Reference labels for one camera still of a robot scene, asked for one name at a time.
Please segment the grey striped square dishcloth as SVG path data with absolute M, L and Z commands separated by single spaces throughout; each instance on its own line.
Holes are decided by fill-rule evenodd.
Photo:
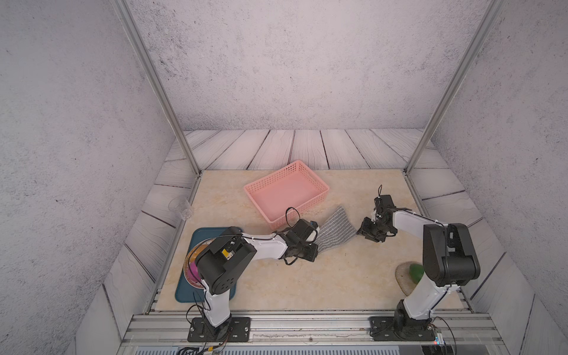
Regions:
M 318 253 L 347 244 L 356 237 L 357 229 L 349 221 L 343 206 L 337 207 L 331 217 L 321 226 L 314 243 Z

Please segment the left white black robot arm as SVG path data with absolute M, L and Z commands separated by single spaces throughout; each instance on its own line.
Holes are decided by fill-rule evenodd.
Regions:
M 230 291 L 252 261 L 282 260 L 287 266 L 315 261 L 319 229 L 317 222 L 302 218 L 270 235 L 250 235 L 232 226 L 195 247 L 186 257 L 183 275 L 204 290 L 204 325 L 216 332 L 229 326 Z

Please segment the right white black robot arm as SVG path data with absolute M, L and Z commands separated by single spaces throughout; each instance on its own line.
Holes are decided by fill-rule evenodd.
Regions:
M 372 317 L 371 336 L 376 341 L 433 340 L 433 313 L 449 294 L 481 274 L 469 229 L 462 223 L 442 223 L 398 208 L 390 195 L 374 199 L 371 217 L 365 217 L 358 235 L 383 243 L 400 231 L 422 241 L 424 275 L 415 289 L 400 300 L 392 317 Z

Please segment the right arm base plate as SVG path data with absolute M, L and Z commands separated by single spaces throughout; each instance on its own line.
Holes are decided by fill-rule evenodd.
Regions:
M 370 317 L 369 322 L 374 341 L 433 342 L 437 338 L 428 320 Z

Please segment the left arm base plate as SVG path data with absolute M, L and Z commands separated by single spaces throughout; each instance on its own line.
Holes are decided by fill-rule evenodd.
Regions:
M 205 317 L 196 317 L 191 321 L 187 341 L 189 343 L 247 343 L 250 331 L 250 317 L 230 316 L 217 327 L 214 327 Z

